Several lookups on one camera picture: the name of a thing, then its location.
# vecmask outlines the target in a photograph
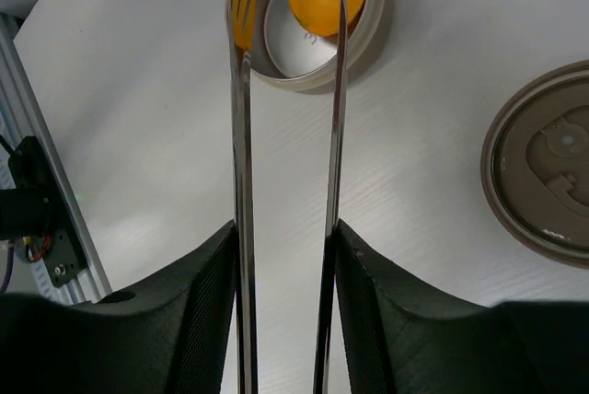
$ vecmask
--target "metal tine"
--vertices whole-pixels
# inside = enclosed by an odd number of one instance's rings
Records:
[[[328,204],[325,223],[325,244],[319,294],[319,315],[317,349],[315,352],[314,394],[327,394],[329,382],[329,345],[331,340],[331,317],[335,284],[336,250],[333,234],[337,228],[340,206],[341,153],[343,148],[343,127],[346,111],[347,41],[348,14],[347,0],[340,0],[340,27],[338,30],[338,50],[336,66],[336,85],[333,93],[333,117],[331,122],[331,146],[329,151]]]

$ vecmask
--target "white bowl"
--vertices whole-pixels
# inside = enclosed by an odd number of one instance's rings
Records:
[[[310,90],[335,79],[336,43],[311,35],[296,20],[288,0],[258,0],[252,70],[273,86]],[[365,0],[348,41],[348,68],[375,35],[385,0]]]

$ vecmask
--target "container lid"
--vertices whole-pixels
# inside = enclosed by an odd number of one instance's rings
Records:
[[[527,246],[589,265],[589,62],[540,77],[508,101],[482,154],[493,212]]]

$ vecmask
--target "round container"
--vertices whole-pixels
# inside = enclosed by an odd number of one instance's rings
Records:
[[[589,61],[541,76],[507,102],[487,134],[481,176],[512,235],[589,265]]]
[[[288,0],[257,1],[253,72],[268,84],[288,90],[309,90],[333,81],[336,41],[303,29]],[[374,37],[384,5],[385,0],[365,0],[361,14],[351,25],[348,68]]]

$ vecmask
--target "wire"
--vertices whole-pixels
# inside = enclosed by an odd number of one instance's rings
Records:
[[[2,280],[2,285],[0,286],[0,293],[4,293],[8,286],[10,285],[10,278],[12,277],[12,268],[15,263],[15,247],[11,245],[8,247],[8,259],[6,261],[6,272],[4,274],[4,279]]]
[[[49,250],[51,243],[52,243],[52,237],[47,234],[43,235],[43,245],[40,249],[38,249],[37,243],[34,240],[31,240],[31,243],[25,247],[27,260],[29,262],[38,262],[41,259],[43,259],[43,257],[45,256],[45,253]]]
[[[8,143],[8,141],[5,139],[5,137],[0,134],[0,145],[7,151],[7,153],[10,156],[14,156],[17,152],[15,152],[14,148],[12,148],[12,146],[10,146],[10,144]]]

